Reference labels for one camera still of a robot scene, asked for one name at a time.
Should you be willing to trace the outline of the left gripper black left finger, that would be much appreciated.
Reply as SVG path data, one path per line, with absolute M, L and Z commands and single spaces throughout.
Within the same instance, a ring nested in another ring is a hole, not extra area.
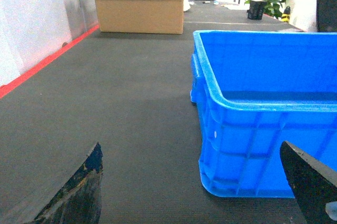
M 102 209 L 103 153 L 96 143 L 78 170 L 32 223 L 99 223 Z

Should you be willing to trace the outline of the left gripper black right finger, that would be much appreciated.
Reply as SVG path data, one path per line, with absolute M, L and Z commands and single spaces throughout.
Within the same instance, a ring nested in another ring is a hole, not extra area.
M 280 159 L 306 222 L 336 223 L 336 171 L 288 141 Z

